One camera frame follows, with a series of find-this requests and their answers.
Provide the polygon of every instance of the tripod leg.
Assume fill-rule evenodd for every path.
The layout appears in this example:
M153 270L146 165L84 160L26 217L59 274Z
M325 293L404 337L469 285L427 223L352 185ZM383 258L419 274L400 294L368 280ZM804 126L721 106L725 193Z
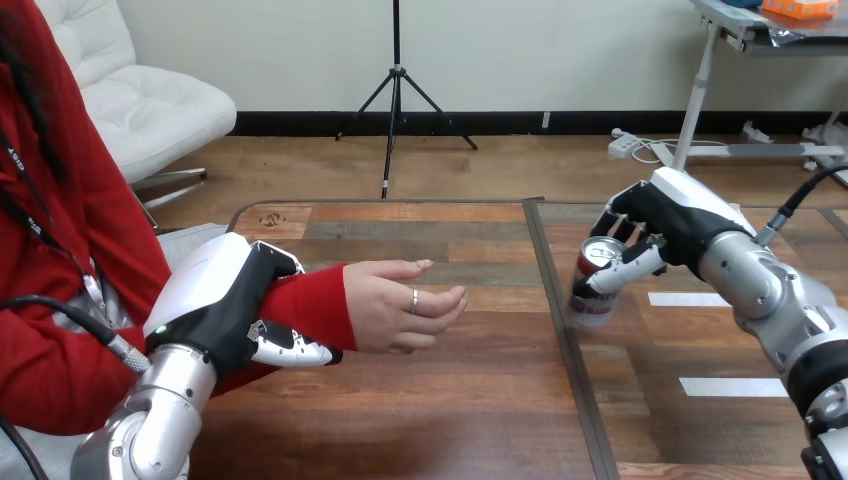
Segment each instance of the tripod leg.
M445 122L447 122L448 127L450 127L451 131L453 131L453 133L454 133L455 135L458 135L458 136L461 136L462 138L464 138L464 139L465 139L465 141L466 141L466 142L468 142L468 144L469 144L469 145L471 145L471 148L472 148L472 149L477 150L477 144L475 144L474 142L472 142L472 141L471 141L471 139L470 139L470 138L468 138L468 135L463 135L462 133L460 133L460 132L457 130L456 126L454 126L453 121L452 121L452 120L451 120L451 118L448 116L448 114L447 114L447 113L445 113L445 112L443 112L443 111L442 111L442 109L441 109L441 108L439 108L439 106L438 106L438 105L436 105L436 102L434 102L434 101L433 101L433 99L431 99L430 97L428 97L428 96L427 96L427 94L426 94L426 93L424 93L424 90L421 90L421 87L419 87L417 83L415 83L415 82L413 82L413 81L412 81L412 78L410 78L408 74L404 73L404 74L403 74L403 78L405 78L405 79L406 79L406 81L407 81L407 82L409 82L409 84L410 84L410 85L412 85L412 88L414 88L414 89L415 89L415 91L416 91L416 92L418 92L418 93L419 93L422 97L424 97L424 100L427 100L427 103L429 103L429 104L430 104L430 106L431 106L431 107L433 107L433 109L435 109L435 110L436 110L436 112L437 112L439 115L441 115L441 116L442 116L442 119L443 119L443 120L445 120Z
M395 146L395 124L397 123L398 114L398 93L400 92L400 77L394 78L394 85L392 85L392 115L391 122L389 124L389 139L386 142L386 166L383 168L383 193L380 196L381 199L385 200L386 195L389 193L389 164L392 161L392 149Z
M400 94L403 89L403 82L400 81L400 78L397 79L398 84L398 93L395 100L392 101L392 111L395 112L395 122L394 122L394 135L389 133L389 136L392 138L392 153L395 151L395 144L397 143L397 137L400 135L400 126L403 124L403 108L401 108Z
M360 108L358 112L353 114L353 118L350 120L350 123L347 124L347 127L345 127L344 130L342 130L336 135L337 142L340 138L347 136L353 130L353 127L356 126L356 120L359 118L359 114L364 112L365 109L368 108L369 105L371 105L371 102L373 102L374 99L377 98L377 95L379 95L380 92L383 91L383 87L385 87L391 79L392 75L389 74L386 79L383 80L383 83L381 83L380 86L377 87L377 90L374 90L374 93L372 93L371 96L368 97L368 100L365 102L364 105L362 105L362 108Z

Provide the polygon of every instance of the white tape strip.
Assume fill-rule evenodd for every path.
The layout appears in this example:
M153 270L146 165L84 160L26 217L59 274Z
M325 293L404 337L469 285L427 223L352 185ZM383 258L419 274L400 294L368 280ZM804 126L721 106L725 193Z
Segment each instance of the white tape strip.
M648 292L653 307L729 307L717 293Z
M690 397L788 397L779 378L687 378L680 377Z

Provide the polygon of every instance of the gray desk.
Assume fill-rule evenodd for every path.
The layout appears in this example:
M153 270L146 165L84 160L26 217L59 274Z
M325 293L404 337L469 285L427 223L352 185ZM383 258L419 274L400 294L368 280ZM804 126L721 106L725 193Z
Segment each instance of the gray desk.
M686 117L674 155L665 145L652 144L651 149L667 166L683 170L689 156L810 156L819 163L832 163L833 157L845 156L841 146L797 145L728 145L725 147L692 146L695 125L704 103L713 58L719 41L724 41L743 55L770 56L848 56L848 38L816 39L815 42L796 42L781 47L772 45L765 19L750 10L731 7L721 0L691 0L701 24L707 26L707 45L695 85L686 108Z

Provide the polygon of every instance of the robotic arm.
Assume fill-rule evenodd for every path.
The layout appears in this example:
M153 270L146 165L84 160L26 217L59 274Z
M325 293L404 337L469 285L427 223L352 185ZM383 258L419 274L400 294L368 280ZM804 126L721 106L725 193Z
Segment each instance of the robotic arm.
M124 359L138 382L80 445L71 478L185 480L203 408L228 374L251 361L278 367L340 362L341 352L256 320L271 283L300 273L294 256L264 242L249 245L235 233L183 260L144 325L149 363L143 356Z
M613 197L591 235L616 223L621 241L641 225L636 244L572 293L591 299L666 264L686 265L733 306L736 323L780 375L808 432L801 458L810 476L848 479L848 312L830 289L768 250L771 226L754 238L741 213L683 172L660 168Z

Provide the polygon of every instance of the black baseboard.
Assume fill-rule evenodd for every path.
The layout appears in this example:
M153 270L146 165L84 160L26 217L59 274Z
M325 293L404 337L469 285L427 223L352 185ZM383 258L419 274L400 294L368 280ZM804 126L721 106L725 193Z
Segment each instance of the black baseboard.
M453 112L455 125L466 135L607 135L620 128L637 135L673 134L683 124L682 111L551 112L542 128L543 112ZM829 112L702 112L697 133L734 134L753 120L769 135L800 134L824 123ZM239 112L230 135L256 137L334 137L353 112ZM433 112L403 114L401 135L451 135ZM389 113L364 113L352 135L386 135Z

